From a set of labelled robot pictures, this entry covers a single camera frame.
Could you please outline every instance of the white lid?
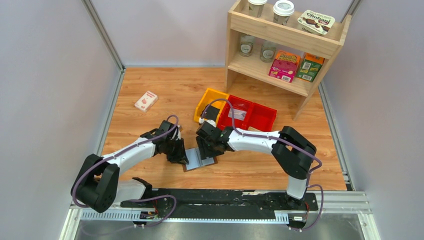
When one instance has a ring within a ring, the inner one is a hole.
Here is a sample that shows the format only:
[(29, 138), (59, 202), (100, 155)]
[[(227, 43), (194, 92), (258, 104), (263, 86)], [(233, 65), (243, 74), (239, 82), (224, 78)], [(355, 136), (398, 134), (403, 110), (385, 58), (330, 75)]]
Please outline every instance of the white lid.
[(277, 15), (290, 16), (295, 12), (295, 5), (291, 1), (279, 0), (275, 3), (272, 9)]
[(247, 1), (253, 5), (262, 5), (268, 2), (268, 0), (247, 0)]

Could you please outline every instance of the shelf board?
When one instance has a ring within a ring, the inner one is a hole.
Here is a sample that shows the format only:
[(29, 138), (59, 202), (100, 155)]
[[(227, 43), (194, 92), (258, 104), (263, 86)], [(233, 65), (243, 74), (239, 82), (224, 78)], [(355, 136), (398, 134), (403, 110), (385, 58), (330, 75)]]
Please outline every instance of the shelf board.
[(242, 56), (237, 52), (232, 58), (232, 61), (229, 63), (228, 69), (304, 97), (308, 96), (309, 90), (312, 87), (311, 82), (297, 77), (295, 77), (292, 82), (286, 82), (281, 79), (268, 76), (273, 63), (261, 61), (259, 57), (260, 51), (261, 46), (259, 44), (255, 44), (253, 46), (252, 55), (250, 56)]
[(298, 18), (302, 15), (298, 11), (295, 11), (289, 18), (287, 25), (274, 23), (273, 5), (268, 3), (264, 5), (261, 17), (249, 16), (248, 3), (236, 7), (230, 13), (230, 28), (235, 31), (311, 53), (325, 59), (330, 59), (337, 52), (346, 37), (344, 24), (339, 22), (335, 22), (330, 31), (324, 36), (296, 29), (300, 25)]

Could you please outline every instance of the green box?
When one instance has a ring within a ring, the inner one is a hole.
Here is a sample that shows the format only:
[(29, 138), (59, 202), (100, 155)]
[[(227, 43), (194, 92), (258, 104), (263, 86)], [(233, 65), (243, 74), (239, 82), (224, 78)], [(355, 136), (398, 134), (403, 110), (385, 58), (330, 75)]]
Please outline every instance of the green box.
[(323, 64), (324, 58), (305, 53), (302, 62), (299, 64), (296, 77), (312, 83)]

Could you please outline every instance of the gray floor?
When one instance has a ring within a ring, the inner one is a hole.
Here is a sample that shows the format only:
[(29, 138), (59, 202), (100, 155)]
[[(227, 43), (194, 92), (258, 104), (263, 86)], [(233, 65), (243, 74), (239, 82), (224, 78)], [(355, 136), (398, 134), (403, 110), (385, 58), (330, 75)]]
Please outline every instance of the gray floor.
[(106, 236), (105, 234), (131, 226), (123, 221), (81, 221), (76, 240), (364, 240), (356, 214), (324, 214), (318, 224), (304, 232), (288, 230), (278, 224), (246, 223), (184, 223), (163, 222), (155, 227), (130, 228)]

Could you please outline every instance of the barcode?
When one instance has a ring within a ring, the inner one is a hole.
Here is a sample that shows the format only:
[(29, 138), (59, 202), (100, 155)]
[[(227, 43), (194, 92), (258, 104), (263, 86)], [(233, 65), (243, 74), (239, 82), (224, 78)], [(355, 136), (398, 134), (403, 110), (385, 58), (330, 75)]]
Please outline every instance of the barcode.
[(304, 64), (303, 64), (303, 69), (306, 69), (306, 70), (309, 70), (309, 68), (311, 67), (311, 63), (310, 62), (305, 62)]
[(312, 80), (311, 76), (308, 76), (308, 75), (305, 75), (305, 74), (302, 76), (302, 78), (305, 79), (305, 80), (308, 80), (308, 81)]

